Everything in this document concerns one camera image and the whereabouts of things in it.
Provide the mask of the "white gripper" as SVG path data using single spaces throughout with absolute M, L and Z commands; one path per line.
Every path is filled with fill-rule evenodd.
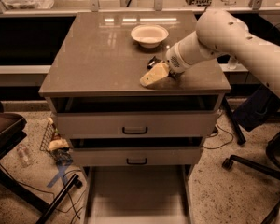
M 140 78 L 140 84 L 143 87 L 148 87 L 168 75 L 172 78 L 179 78 L 186 70 L 190 69 L 190 65 L 184 61 L 179 52 L 178 43 L 175 43 L 167 50 L 165 61 L 166 63 L 159 62 L 155 64 Z

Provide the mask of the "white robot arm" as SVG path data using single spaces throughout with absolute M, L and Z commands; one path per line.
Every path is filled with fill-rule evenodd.
M 179 77 L 193 65 L 228 54 L 280 99 L 280 46 L 252 35 L 243 21 L 224 10 L 207 10 L 195 31 L 170 47 L 165 60 L 145 73 L 148 87 L 168 76 Z

